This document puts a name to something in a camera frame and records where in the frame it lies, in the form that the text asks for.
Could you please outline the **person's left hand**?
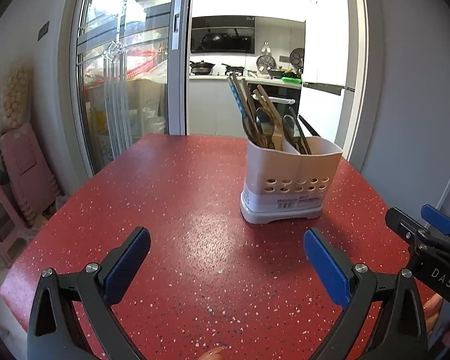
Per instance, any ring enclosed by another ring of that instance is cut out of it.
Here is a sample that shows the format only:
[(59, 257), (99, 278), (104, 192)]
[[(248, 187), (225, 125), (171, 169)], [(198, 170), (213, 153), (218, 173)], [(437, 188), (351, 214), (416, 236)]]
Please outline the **person's left hand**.
[(224, 360), (223, 351), (226, 346), (219, 346), (203, 353), (197, 360)]

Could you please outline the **person's right hand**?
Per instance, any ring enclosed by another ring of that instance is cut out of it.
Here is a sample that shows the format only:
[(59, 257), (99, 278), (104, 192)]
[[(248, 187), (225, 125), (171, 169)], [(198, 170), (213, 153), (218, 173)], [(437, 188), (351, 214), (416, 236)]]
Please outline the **person's right hand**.
[(427, 345), (431, 350), (438, 346), (441, 351), (450, 351), (450, 303), (439, 294), (434, 294), (424, 305), (427, 328)]

